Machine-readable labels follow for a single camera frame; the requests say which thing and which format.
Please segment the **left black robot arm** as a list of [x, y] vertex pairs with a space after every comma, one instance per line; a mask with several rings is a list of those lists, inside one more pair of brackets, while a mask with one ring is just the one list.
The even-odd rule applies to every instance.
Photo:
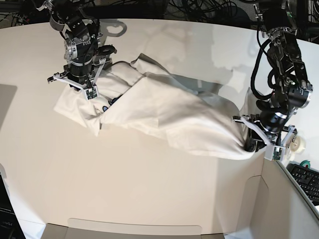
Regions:
[[[285, 0], [247, 0], [252, 4], [257, 19], [257, 31], [267, 35], [259, 43], [259, 52], [251, 75], [250, 89], [256, 97], [260, 114], [247, 117], [249, 126], [245, 149], [258, 151], [265, 146], [281, 144], [281, 133], [288, 132], [286, 123], [299, 109], [310, 102], [313, 86], [308, 80], [305, 63], [297, 43], [297, 24]], [[271, 66], [267, 77], [267, 95], [255, 87], [262, 56]]]

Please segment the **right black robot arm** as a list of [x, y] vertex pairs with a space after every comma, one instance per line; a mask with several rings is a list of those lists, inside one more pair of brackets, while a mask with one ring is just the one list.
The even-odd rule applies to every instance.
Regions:
[[35, 0], [33, 4], [39, 11], [49, 11], [50, 26], [64, 39], [67, 63], [62, 73], [55, 73], [47, 81], [66, 83], [88, 100], [98, 97], [96, 81], [105, 64], [110, 63], [111, 54], [117, 52], [113, 45], [102, 45], [100, 21], [69, 0]]

